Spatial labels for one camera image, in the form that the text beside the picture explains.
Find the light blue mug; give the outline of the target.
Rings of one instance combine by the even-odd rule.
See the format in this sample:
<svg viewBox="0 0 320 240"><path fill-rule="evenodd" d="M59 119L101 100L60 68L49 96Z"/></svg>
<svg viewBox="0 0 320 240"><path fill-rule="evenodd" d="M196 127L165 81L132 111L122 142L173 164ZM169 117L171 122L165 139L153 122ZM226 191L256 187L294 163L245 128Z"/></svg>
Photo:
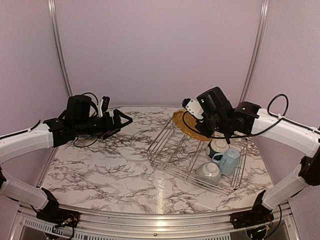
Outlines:
<svg viewBox="0 0 320 240"><path fill-rule="evenodd" d="M232 175L241 159L241 153L236 148L228 148L225 152L213 155L212 161L217 164L222 175Z"/></svg>

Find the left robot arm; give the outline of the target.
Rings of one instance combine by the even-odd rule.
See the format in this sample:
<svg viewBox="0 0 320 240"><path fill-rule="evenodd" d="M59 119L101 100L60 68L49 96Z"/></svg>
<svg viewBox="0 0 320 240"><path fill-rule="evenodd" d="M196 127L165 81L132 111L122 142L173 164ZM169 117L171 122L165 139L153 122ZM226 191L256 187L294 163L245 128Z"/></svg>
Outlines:
<svg viewBox="0 0 320 240"><path fill-rule="evenodd" d="M95 104L86 93L69 97L67 107L59 117L1 136L0 163L37 150L57 148L80 137L105 140L113 136L133 119L118 109L109 113L109 101L109 97L104 96L99 104ZM49 190L33 187L3 170L0 172L0 193L32 206L53 223L63 219L63 211Z"/></svg>

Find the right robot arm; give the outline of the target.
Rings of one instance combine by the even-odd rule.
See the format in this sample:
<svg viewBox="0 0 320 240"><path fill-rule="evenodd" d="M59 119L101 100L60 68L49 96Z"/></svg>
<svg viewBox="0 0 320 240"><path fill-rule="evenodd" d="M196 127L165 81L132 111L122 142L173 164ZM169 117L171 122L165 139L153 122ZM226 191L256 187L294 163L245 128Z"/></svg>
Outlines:
<svg viewBox="0 0 320 240"><path fill-rule="evenodd" d="M289 146L304 154L300 164L274 187L261 194L261 199L248 212L247 219L258 224L268 212L283 201L297 195L309 186L320 184L320 131L284 115L247 101L232 107L219 87L211 88L197 96L201 108L196 116L196 129L210 138L214 132L223 134L229 142L235 132L246 137L264 137Z"/></svg>

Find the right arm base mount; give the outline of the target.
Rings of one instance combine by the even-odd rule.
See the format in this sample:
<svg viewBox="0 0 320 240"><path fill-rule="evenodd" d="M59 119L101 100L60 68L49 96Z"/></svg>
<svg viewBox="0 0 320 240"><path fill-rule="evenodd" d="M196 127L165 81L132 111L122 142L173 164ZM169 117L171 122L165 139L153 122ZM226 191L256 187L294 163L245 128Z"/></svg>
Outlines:
<svg viewBox="0 0 320 240"><path fill-rule="evenodd" d="M256 225L272 222L274 215L271 211L262 212L253 209L234 212L230 215L230 223L234 229L248 228Z"/></svg>

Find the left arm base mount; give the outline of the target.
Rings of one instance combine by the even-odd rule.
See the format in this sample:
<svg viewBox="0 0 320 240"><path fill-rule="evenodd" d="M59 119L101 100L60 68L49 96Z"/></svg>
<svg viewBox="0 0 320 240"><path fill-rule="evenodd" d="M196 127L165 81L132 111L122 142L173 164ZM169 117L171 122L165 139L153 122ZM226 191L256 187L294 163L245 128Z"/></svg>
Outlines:
<svg viewBox="0 0 320 240"><path fill-rule="evenodd" d="M56 211L53 212L44 212L39 211L36 214L36 217L40 220L53 223L55 225L62 226L62 223L68 219L71 219L71 222L67 224L68 227L76 228L78 225L80 213L78 211L68 210L58 208Z"/></svg>

